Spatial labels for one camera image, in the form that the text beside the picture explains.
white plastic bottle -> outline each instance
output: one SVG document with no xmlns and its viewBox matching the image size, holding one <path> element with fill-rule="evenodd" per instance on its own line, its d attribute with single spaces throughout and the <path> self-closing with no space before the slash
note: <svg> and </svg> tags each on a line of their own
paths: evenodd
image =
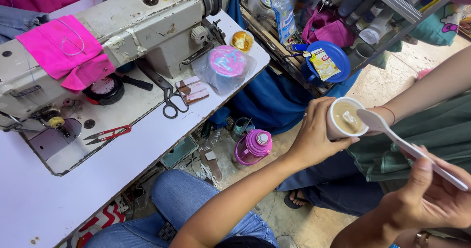
<svg viewBox="0 0 471 248">
<path fill-rule="evenodd" d="M 369 27 L 360 32 L 360 38 L 366 43 L 373 45 L 392 30 L 389 20 L 392 18 L 394 11 L 391 8 L 386 8 L 373 20 Z"/>
</svg>

sandal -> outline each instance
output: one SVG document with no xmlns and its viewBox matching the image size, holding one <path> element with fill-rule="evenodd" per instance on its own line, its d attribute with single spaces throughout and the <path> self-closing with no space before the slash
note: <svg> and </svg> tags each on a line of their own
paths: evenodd
<svg viewBox="0 0 471 248">
<path fill-rule="evenodd" d="M 304 203 L 308 203 L 309 201 L 307 201 L 306 199 L 304 198 L 301 198 L 301 197 L 298 197 L 298 192 L 299 192 L 299 189 L 296 189 L 296 190 L 291 190 L 285 197 L 285 204 L 291 208 L 291 209 L 299 209 L 301 208 L 302 206 L 300 205 L 297 205 L 295 203 L 293 203 L 293 200 L 290 199 L 290 195 L 291 193 L 294 191 L 294 200 L 298 200 L 298 201 L 301 201 L 301 202 L 304 202 Z"/>
</svg>

blue plastic container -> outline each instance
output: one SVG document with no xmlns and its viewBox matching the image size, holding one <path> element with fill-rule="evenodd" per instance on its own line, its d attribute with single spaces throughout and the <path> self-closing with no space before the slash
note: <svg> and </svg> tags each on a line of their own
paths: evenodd
<svg viewBox="0 0 471 248">
<path fill-rule="evenodd" d="M 332 59 L 332 61 L 337 65 L 341 72 L 328 78 L 324 82 L 321 80 L 321 78 L 319 78 L 319 74 L 315 70 L 312 63 L 309 61 L 308 57 L 301 64 L 301 73 L 306 79 L 306 82 L 311 83 L 312 85 L 317 87 L 325 87 L 329 82 L 345 81 L 350 74 L 350 61 L 347 57 L 347 54 L 345 54 L 345 52 L 343 52 L 343 50 L 335 44 L 327 41 L 315 41 L 314 43 L 309 45 L 307 51 L 312 52 L 320 48 L 324 49 L 326 54 L 329 56 L 329 58 Z"/>
</svg>

tape measure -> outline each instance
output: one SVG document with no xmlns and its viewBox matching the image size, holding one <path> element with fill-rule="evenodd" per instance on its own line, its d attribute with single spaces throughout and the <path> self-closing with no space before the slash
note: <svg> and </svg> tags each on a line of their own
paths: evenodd
<svg viewBox="0 0 471 248">
<path fill-rule="evenodd" d="M 124 95 L 124 85 L 116 74 L 111 73 L 105 78 L 91 84 L 82 91 L 88 102 L 94 105 L 111 105 Z"/>
</svg>

hand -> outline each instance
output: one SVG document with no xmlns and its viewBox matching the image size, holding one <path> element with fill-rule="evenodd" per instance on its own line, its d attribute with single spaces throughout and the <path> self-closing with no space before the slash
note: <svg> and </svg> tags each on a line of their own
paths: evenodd
<svg viewBox="0 0 471 248">
<path fill-rule="evenodd" d="M 300 170 L 316 165 L 360 140 L 358 137 L 343 138 L 336 142 L 327 139 L 327 108 L 334 101 L 334 97 L 321 97 L 309 102 L 307 116 L 303 118 L 298 136 L 286 153 L 300 164 Z"/>
<path fill-rule="evenodd" d="M 471 188 L 471 174 L 458 166 L 422 150 L 438 166 Z M 432 171 L 432 162 L 416 159 L 407 184 L 386 194 L 378 210 L 389 214 L 392 226 L 399 230 L 411 228 L 467 228 L 471 225 L 471 192 L 461 191 Z"/>
<path fill-rule="evenodd" d="M 391 111 L 387 110 L 384 107 L 373 107 L 373 108 L 367 108 L 367 110 L 370 110 L 372 112 L 375 112 L 379 114 L 385 121 L 388 126 L 392 126 L 394 122 L 394 115 L 392 114 Z M 363 136 L 375 136 L 381 134 L 381 131 L 376 131 L 376 130 L 368 130 Z"/>
</svg>

